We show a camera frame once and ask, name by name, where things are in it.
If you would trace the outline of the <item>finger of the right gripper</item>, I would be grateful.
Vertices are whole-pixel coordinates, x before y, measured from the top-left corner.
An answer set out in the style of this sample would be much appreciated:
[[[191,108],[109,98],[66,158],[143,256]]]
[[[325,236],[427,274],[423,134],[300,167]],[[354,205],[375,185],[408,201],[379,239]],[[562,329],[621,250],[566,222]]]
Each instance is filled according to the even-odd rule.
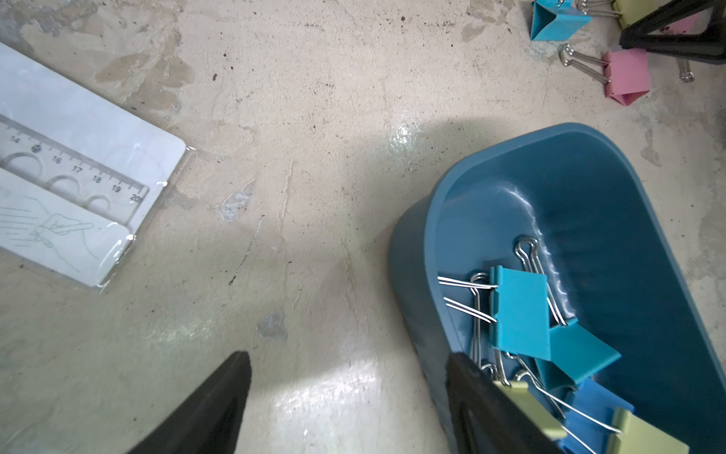
[[[725,62],[724,0],[619,1],[618,44],[704,64]]]

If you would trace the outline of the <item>teal binder clip front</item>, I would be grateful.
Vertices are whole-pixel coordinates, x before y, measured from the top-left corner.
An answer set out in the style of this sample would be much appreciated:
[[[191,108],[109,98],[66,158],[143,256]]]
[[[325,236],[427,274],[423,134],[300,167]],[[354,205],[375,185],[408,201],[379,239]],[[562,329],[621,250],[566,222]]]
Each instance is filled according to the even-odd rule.
[[[446,297],[448,308],[470,315],[491,325],[493,348],[535,359],[551,359],[548,279],[544,274],[520,272],[495,266],[488,273],[489,282],[463,281],[439,276],[446,287],[485,291],[489,294],[489,311],[466,306]]]

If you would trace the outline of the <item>blue binder clip front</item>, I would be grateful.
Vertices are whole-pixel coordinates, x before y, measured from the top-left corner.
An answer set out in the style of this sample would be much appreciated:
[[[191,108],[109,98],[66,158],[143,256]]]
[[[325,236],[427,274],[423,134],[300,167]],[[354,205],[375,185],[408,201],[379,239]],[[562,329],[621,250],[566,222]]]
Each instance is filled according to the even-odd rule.
[[[612,423],[617,408],[634,412],[633,404],[599,385],[592,378],[587,378],[576,391],[571,391],[565,402],[605,424]],[[564,453],[606,452],[611,434],[607,429],[569,409],[565,409],[565,428],[570,434],[557,442]]]

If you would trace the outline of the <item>yellow binder clip front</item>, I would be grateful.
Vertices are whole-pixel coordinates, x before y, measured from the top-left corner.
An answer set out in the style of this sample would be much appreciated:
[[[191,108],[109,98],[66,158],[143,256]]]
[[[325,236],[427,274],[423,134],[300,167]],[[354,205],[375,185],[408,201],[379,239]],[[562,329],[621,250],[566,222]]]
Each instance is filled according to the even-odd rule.
[[[689,446],[676,439],[675,437],[661,431],[657,427],[650,425],[647,421],[639,418],[633,412],[617,408],[614,412],[612,423],[605,424],[601,421],[581,412],[575,407],[567,404],[565,399],[560,399],[546,392],[544,394],[548,399],[552,400],[557,407],[563,411],[565,409],[572,410],[576,414],[587,418],[593,423],[610,431],[607,450],[605,453],[626,454],[626,453],[687,453],[690,452]],[[570,431],[565,428],[565,419],[563,420],[563,428],[565,429],[565,438]]]

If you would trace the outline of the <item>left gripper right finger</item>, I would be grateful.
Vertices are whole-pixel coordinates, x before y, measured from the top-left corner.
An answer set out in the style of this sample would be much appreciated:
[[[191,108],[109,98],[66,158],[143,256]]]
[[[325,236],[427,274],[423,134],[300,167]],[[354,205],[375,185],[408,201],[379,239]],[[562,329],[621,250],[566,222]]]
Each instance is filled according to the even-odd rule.
[[[467,355],[449,356],[446,391],[457,453],[560,451]]]

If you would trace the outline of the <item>white ruler package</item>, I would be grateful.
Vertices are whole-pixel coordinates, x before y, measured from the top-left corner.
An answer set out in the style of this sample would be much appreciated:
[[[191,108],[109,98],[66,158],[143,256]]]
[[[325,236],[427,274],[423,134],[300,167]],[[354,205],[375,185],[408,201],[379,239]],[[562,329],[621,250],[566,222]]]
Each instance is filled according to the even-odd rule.
[[[181,138],[1,49],[1,246],[107,285],[186,153]]]

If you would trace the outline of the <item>teal plastic storage box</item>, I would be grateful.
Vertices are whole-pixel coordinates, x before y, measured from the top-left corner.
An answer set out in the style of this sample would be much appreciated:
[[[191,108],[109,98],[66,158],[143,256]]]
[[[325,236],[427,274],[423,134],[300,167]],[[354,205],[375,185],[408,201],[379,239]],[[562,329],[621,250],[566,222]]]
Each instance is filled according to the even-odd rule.
[[[389,276],[447,448],[463,448],[446,363],[471,349],[471,317],[439,276],[518,269],[534,236],[559,303],[621,354],[597,379],[694,453],[725,450],[725,376],[650,201],[623,153],[565,123],[461,159],[395,225]]]

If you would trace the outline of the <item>yellow binder clip back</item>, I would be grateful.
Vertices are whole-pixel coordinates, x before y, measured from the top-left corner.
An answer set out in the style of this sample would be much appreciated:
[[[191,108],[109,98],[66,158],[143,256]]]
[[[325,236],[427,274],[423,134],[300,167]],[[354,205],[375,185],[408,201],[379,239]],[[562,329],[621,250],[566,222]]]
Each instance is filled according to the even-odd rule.
[[[666,3],[657,0],[580,0],[575,2],[575,6],[585,15],[613,18],[620,28],[627,28]]]

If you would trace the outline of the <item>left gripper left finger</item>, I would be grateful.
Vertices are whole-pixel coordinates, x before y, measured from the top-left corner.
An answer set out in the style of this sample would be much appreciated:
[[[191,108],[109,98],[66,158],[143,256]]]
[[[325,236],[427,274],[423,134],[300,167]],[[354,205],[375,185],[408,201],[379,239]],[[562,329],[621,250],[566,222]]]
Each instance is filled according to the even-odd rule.
[[[250,355],[236,351],[132,453],[233,453],[251,388]]]

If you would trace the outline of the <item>pink binder clip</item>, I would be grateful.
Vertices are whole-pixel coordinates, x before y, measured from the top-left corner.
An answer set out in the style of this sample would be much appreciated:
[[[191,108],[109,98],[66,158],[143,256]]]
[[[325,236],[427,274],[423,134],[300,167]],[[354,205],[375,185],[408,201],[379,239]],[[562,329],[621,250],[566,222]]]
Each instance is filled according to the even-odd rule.
[[[598,58],[565,43],[559,48],[559,57],[563,66],[575,68],[602,84],[605,96],[622,106],[630,106],[652,88],[648,57],[643,49],[609,51]]]
[[[686,35],[691,32],[698,20],[697,15],[691,15],[677,22],[669,24],[661,28],[661,32],[667,35]],[[684,83],[692,83],[695,81],[695,76],[691,70],[690,61],[677,58],[676,59],[680,80]]]

